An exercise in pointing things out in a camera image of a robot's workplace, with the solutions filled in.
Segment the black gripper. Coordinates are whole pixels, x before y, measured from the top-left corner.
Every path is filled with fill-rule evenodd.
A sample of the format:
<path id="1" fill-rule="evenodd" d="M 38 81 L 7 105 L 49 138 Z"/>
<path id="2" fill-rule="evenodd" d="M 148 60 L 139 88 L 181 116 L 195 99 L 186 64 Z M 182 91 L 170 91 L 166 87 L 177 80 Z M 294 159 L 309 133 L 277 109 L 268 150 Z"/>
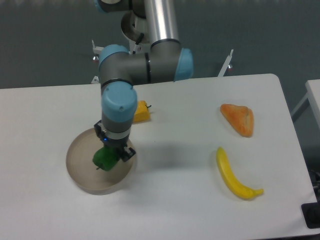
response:
<path id="1" fill-rule="evenodd" d="M 118 155 L 123 162 L 129 161 L 136 155 L 136 151 L 132 147 L 127 147 L 131 132 L 130 128 L 124 132 L 102 130 L 101 120 L 95 123 L 93 127 L 96 136 L 101 140 L 104 146 L 119 149 Z"/>

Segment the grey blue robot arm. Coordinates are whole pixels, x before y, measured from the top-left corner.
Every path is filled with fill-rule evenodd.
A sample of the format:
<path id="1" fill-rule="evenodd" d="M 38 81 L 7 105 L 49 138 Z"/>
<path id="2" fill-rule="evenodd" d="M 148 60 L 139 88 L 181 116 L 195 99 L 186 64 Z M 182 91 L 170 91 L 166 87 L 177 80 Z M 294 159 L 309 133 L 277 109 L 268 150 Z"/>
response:
<path id="1" fill-rule="evenodd" d="M 127 142 L 138 105 L 134 85 L 186 80 L 193 76 L 190 49 L 181 46 L 172 0 L 96 0 L 103 12 L 128 11 L 146 20 L 147 31 L 137 38 L 148 38 L 149 51 L 138 53 L 111 44 L 99 53 L 101 120 L 94 125 L 105 148 L 118 160 L 131 159 L 135 150 Z"/>

